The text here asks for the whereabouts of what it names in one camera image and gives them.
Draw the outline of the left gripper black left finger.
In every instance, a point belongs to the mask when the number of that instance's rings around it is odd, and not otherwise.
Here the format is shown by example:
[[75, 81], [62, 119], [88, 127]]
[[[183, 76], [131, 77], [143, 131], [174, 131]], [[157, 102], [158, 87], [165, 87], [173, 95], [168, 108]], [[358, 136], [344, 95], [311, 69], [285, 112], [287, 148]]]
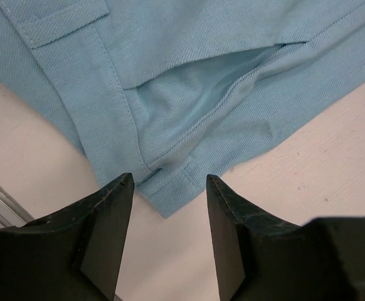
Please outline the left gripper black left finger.
[[61, 210], [3, 230], [3, 292], [10, 300], [113, 300], [133, 192], [124, 173]]

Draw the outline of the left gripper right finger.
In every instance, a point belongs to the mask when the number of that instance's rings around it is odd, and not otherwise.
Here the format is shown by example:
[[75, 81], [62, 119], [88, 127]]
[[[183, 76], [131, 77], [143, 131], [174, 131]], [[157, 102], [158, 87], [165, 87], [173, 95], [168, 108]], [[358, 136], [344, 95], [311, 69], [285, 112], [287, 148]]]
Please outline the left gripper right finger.
[[251, 234], [276, 235], [299, 228], [270, 214], [207, 175], [206, 199], [220, 300], [237, 300], [256, 270]]

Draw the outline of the light blue trousers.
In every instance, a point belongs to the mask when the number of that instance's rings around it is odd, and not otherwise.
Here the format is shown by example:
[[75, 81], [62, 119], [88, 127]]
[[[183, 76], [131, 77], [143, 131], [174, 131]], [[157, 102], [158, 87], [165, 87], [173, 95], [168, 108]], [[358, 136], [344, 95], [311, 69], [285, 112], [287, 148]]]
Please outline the light blue trousers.
[[365, 82], [365, 1], [0, 1], [0, 82], [168, 217]]

